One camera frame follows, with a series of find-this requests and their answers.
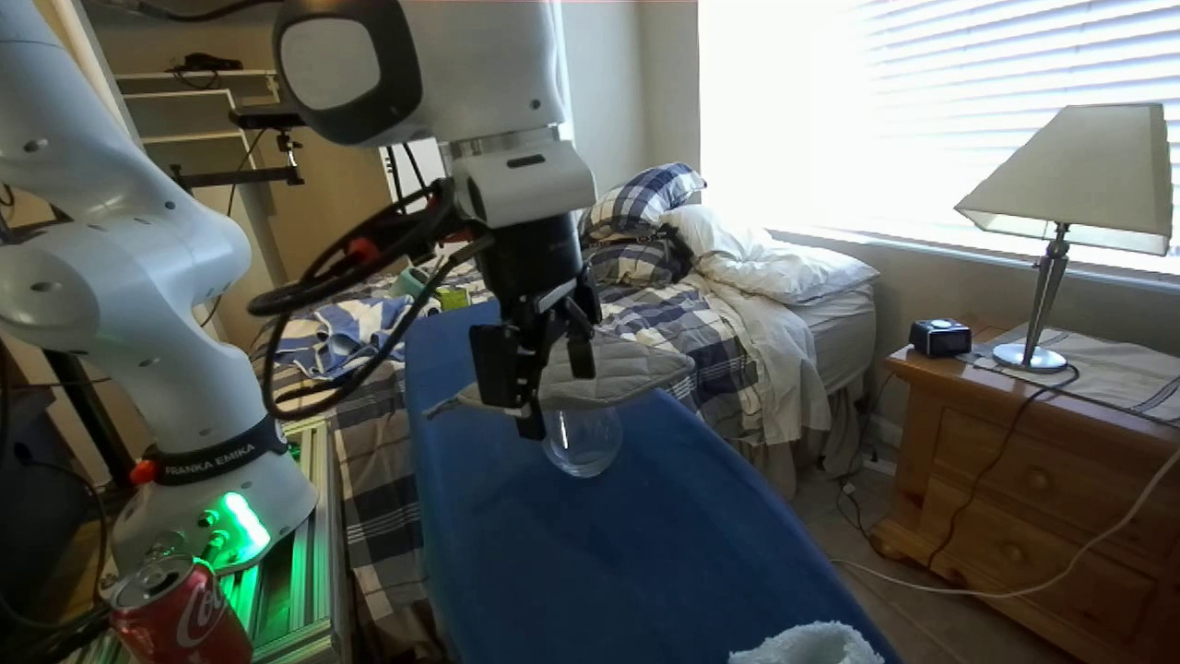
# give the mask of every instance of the bed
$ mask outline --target bed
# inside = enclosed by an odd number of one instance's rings
[[[667,394],[742,450],[779,496],[798,491],[802,463],[830,477],[851,471],[861,463],[857,404],[879,336],[876,268],[838,250],[721,223],[701,191],[704,177],[673,161],[638,174],[588,212],[588,267],[605,300],[602,336],[691,356],[694,377]],[[348,300],[378,304],[390,284],[364,284]],[[457,268],[448,287],[470,308],[487,300],[474,268]],[[331,411],[348,560],[373,649],[442,661],[404,370],[395,356]]]

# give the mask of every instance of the white lampshade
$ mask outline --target white lampshade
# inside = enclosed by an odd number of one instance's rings
[[[1061,106],[954,207],[989,234],[1167,256],[1174,166],[1162,105]]]

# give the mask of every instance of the blue cloth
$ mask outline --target blue cloth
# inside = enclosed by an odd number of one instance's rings
[[[717,664],[813,621],[897,661],[772,483],[674,399],[622,411],[599,481],[562,477],[503,412],[423,417],[474,381],[474,321],[496,308],[407,338],[432,603],[457,661]]]

